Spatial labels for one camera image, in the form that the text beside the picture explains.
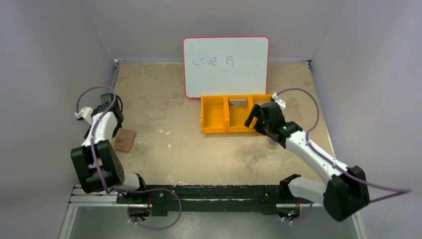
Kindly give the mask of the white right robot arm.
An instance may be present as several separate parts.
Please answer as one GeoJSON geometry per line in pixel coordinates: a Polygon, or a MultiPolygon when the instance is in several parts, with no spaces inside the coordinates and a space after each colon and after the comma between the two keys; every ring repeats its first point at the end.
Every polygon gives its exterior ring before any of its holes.
{"type": "Polygon", "coordinates": [[[254,105],[244,125],[249,127],[254,119],[255,132],[299,157],[322,180],[319,183],[293,174],[280,182],[283,197],[303,198],[320,204],[338,222],[370,204],[363,169],[349,167],[313,145],[298,124],[285,121],[279,103],[270,101],[254,105]]]}

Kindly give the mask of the pink leather card holder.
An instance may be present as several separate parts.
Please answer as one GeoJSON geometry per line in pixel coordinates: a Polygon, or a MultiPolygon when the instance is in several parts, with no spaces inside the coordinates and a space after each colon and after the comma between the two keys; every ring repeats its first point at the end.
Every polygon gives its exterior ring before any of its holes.
{"type": "Polygon", "coordinates": [[[114,141],[114,149],[122,152],[130,152],[136,138],[136,131],[121,128],[114,141]]]}

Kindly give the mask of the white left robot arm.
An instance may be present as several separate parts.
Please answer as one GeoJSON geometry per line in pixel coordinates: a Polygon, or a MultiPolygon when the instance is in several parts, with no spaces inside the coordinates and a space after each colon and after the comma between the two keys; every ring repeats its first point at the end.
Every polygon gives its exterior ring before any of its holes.
{"type": "Polygon", "coordinates": [[[105,190],[143,191],[146,184],[139,174],[126,173],[111,141],[124,120],[121,100],[112,93],[101,95],[96,108],[84,107],[75,113],[77,120],[90,125],[80,147],[70,152],[77,177],[85,193],[105,190]]]}

